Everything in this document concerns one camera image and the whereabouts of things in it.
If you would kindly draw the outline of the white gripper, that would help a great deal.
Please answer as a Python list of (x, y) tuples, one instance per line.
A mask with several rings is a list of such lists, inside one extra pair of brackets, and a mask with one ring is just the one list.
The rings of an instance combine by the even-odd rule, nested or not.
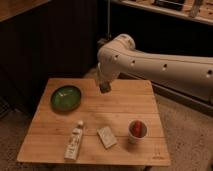
[(115, 71), (111, 68), (103, 66), (101, 63), (97, 66), (97, 84), (102, 93), (111, 91), (110, 83), (115, 78)]

